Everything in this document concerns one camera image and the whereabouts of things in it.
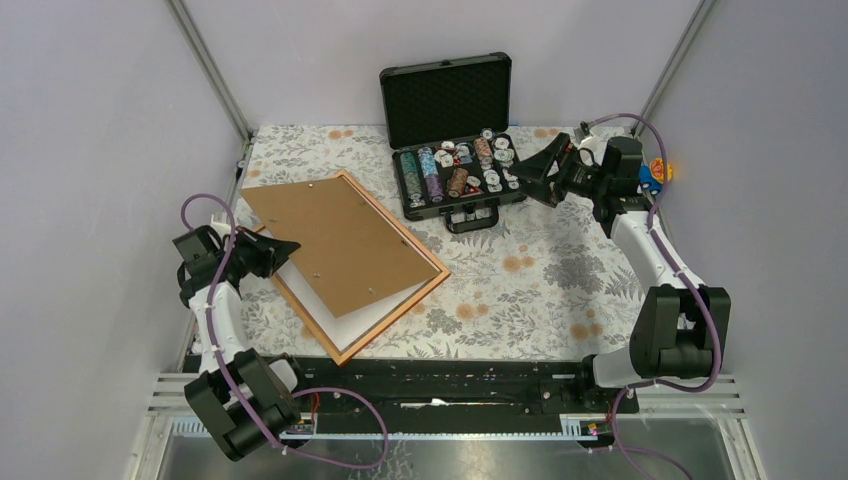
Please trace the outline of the brown cardboard backing board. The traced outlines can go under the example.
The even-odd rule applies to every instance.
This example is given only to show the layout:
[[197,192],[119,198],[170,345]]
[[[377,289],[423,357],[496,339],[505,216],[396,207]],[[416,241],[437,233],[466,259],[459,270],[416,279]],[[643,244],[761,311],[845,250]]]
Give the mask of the brown cardboard backing board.
[[300,244],[291,261],[335,317],[437,276],[393,219],[342,173],[241,195],[274,238]]

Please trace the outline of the sunset landscape photo print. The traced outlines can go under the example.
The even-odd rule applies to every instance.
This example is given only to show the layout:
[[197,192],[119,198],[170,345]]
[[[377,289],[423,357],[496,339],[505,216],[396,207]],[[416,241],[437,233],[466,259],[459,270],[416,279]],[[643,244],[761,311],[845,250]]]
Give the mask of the sunset landscape photo print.
[[318,338],[328,354],[341,359],[354,355],[357,343],[369,343],[379,327],[388,326],[400,315],[401,307],[422,292],[429,280],[346,313],[334,315],[319,298],[306,278],[292,263],[286,263],[272,277],[291,309]]

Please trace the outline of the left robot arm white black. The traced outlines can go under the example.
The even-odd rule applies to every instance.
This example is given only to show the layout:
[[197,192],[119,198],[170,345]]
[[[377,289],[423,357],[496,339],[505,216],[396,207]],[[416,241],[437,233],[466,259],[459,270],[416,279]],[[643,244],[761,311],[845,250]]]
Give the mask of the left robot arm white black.
[[241,323],[241,281],[269,278],[300,245],[238,227],[220,234],[210,225],[173,241],[182,303],[192,311],[201,340],[198,377],[184,388],[188,405],[222,452],[239,461],[300,418],[310,385],[293,360],[263,358]]

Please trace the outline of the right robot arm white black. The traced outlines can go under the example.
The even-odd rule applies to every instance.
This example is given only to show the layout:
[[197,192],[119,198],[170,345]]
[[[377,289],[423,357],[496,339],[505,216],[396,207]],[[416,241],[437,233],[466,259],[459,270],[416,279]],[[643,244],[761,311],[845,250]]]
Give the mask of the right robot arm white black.
[[610,138],[601,156],[583,159],[586,149],[564,133],[541,152],[513,164],[522,193],[555,207],[568,196],[588,199],[604,234],[628,260],[644,300],[628,344],[590,357],[588,375],[573,386],[575,402],[597,412],[613,388],[660,384],[690,391],[689,379],[708,389],[721,370],[731,300],[708,286],[670,245],[655,204],[641,193],[643,146],[630,137]]

